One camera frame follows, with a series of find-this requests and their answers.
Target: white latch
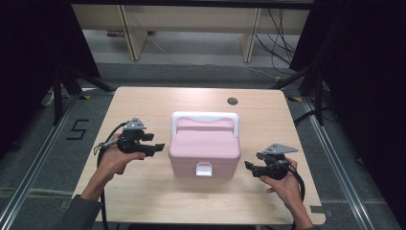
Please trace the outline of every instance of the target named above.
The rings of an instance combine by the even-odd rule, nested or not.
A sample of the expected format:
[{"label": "white latch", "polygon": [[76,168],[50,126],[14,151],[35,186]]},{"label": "white latch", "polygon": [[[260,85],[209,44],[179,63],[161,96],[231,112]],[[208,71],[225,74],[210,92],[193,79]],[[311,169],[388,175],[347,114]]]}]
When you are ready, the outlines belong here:
[{"label": "white latch", "polygon": [[212,176],[213,175],[213,167],[210,163],[203,163],[199,162],[196,165],[196,175],[201,176]]}]

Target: pink storage box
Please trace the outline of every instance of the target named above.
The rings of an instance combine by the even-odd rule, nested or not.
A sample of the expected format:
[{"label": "pink storage box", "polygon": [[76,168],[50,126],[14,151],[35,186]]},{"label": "pink storage box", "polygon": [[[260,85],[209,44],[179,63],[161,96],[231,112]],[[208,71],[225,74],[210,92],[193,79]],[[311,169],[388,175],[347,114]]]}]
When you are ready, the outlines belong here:
[{"label": "pink storage box", "polygon": [[230,178],[239,158],[236,113],[172,114],[169,159],[176,176]]}]

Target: hand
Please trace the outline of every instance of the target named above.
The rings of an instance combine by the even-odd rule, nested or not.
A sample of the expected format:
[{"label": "hand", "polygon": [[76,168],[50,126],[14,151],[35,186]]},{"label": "hand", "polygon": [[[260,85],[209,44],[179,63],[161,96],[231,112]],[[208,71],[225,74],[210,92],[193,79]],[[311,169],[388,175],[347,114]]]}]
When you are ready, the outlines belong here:
[{"label": "hand", "polygon": [[[116,133],[113,136],[113,139],[116,139],[119,136],[120,133]],[[114,174],[122,173],[126,164],[129,162],[137,159],[144,159],[145,157],[146,155],[143,152],[125,154],[117,148],[117,145],[108,147],[101,158],[98,168],[81,194],[81,197],[98,201],[104,186],[108,181],[113,179]]]},{"label": "hand", "polygon": [[[298,163],[288,157],[286,160],[289,164],[298,169]],[[299,229],[306,229],[313,226],[305,206],[302,203],[299,182],[292,172],[288,172],[287,176],[282,180],[275,180],[269,176],[261,176],[260,180],[271,186],[266,190],[266,193],[277,193],[278,197],[283,201],[284,206],[290,211],[296,226]]]}]

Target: small round object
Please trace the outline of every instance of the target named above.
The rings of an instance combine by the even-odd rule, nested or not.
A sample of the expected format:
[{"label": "small round object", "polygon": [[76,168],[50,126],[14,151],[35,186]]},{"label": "small round object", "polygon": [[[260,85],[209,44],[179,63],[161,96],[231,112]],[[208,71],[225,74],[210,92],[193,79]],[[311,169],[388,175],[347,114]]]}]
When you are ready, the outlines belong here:
[{"label": "small round object", "polygon": [[238,100],[237,100],[237,98],[229,98],[229,99],[227,99],[227,103],[230,105],[236,105],[236,104],[238,104]]}]

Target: wooden table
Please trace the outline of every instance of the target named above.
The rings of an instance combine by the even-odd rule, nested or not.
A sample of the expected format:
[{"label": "wooden table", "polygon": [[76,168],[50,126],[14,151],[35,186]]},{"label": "wooden table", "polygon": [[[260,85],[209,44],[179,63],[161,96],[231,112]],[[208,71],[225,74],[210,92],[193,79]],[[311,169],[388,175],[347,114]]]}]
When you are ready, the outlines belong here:
[{"label": "wooden table", "polygon": [[[227,103],[236,98],[237,105]],[[235,112],[240,117],[241,159],[231,179],[175,177],[169,161],[170,115],[175,111]],[[276,194],[245,169],[244,161],[264,166],[257,152],[276,142],[297,148],[287,154],[299,163],[304,179],[304,205],[315,224],[324,214],[284,95],[279,90],[121,87],[108,108],[94,146],[120,123],[137,116],[154,133],[151,145],[161,152],[131,162],[105,188],[107,219],[139,223],[289,224],[293,219]],[[80,194],[96,169],[90,152],[75,194]]]}]

